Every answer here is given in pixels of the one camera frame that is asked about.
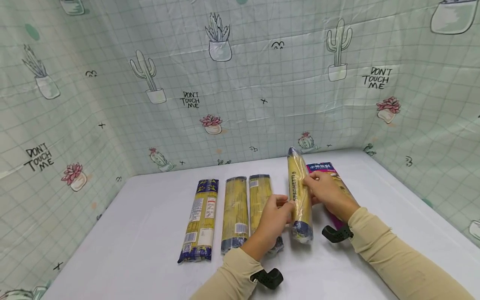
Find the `white table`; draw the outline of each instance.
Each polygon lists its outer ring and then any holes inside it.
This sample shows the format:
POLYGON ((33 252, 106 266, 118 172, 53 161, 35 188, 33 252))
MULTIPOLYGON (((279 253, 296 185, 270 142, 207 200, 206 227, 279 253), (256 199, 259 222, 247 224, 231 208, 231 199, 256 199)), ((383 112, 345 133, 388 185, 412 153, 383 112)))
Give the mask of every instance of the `white table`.
MULTIPOLYGON (((480 249, 367 154, 341 150, 304 158, 332 162, 361 205, 480 299, 480 249)), ((262 173, 270 174, 274 193, 288 194, 286 157, 129 179, 43 300, 187 299, 222 264, 225 180, 262 173), (207 178, 220 180, 212 261, 177 265, 198 180, 207 178)), ((348 241, 335 245, 321 235, 330 223, 322 209, 314 207, 312 246, 283 233, 285 249, 263 266, 278 268, 284 281, 275 291, 257 288, 252 298, 396 299, 348 241)))

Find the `beige sleeve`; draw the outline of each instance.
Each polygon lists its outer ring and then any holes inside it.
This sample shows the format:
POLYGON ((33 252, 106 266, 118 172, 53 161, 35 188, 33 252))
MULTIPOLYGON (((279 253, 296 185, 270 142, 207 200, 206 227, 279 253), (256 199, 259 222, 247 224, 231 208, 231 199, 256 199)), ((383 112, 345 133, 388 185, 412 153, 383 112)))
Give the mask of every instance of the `beige sleeve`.
POLYGON ((366 208, 348 221, 352 245, 400 300, 474 299, 442 268, 408 246, 366 208))
POLYGON ((250 281, 250 276, 262 269, 262 265, 242 249, 232 249, 225 254, 223 265, 191 299, 248 299, 257 286, 250 281))

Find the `spaghetti package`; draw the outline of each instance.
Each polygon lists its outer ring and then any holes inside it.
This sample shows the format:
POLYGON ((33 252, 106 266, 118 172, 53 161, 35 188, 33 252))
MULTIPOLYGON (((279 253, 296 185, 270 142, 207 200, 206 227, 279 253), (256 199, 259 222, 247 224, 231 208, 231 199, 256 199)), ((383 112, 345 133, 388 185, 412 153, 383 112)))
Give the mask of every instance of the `spaghetti package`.
MULTIPOLYGON (((258 174, 249 178, 250 187, 250 232, 253 234, 260 223, 262 212, 268 198, 272 195, 270 187, 270 175, 258 174)), ((283 239, 278 237, 275 246, 268 251, 268 254, 275 255, 283 249, 283 239)))
MULTIPOLYGON (((352 198, 353 200, 355 200, 355 198, 353 198, 347 186, 343 183, 343 180, 340 178, 339 174, 333 167, 332 163, 310 164, 310 165, 307 165, 307 169, 310 173, 313 173, 315 171, 320 171, 320 172, 330 174, 330 176, 333 177, 335 183, 343 191, 343 193, 346 194, 348 197, 352 198)), ((330 220, 332 220, 332 223, 334 224, 337 230, 342 228, 345 225, 342 221, 340 221, 336 216, 334 216, 328 210, 327 210, 327 214, 330 217, 330 220)))
POLYGON ((240 247, 248 237, 247 178, 233 177, 225 187, 222 254, 240 247))
POLYGON ((292 236, 302 244, 313 240, 312 204, 310 192, 303 179, 308 176, 307 167, 301 154, 291 147, 288 150, 288 183, 290 200, 295 201, 292 213, 292 236))
POLYGON ((177 263, 212 260, 218 179, 200 180, 177 263))

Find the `black clip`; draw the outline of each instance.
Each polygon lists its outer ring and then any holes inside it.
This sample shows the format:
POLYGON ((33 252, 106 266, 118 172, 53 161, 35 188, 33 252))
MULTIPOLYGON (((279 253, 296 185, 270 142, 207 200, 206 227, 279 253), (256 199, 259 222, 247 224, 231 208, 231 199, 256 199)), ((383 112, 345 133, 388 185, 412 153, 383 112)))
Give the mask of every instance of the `black clip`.
POLYGON ((282 283, 283 276, 282 273, 276 268, 272 269, 268 273, 265 271, 265 269, 263 269, 262 271, 250 276, 250 280, 252 282, 255 282, 255 280, 257 280, 269 289, 276 289, 280 285, 280 283, 282 283))
POLYGON ((332 243, 340 243, 348 238, 353 238, 353 232, 348 225, 344 225, 339 230, 335 230, 330 225, 327 225, 322 230, 322 234, 332 243))

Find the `shower curtain backdrop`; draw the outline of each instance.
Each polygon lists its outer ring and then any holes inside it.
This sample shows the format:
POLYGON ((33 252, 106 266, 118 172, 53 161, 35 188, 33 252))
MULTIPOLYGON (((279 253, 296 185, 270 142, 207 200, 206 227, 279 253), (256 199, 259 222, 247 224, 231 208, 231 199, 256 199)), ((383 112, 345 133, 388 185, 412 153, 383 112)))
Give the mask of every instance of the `shower curtain backdrop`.
POLYGON ((128 178, 290 146, 362 149, 480 245, 478 0, 0 6, 2 299, 39 300, 128 178))

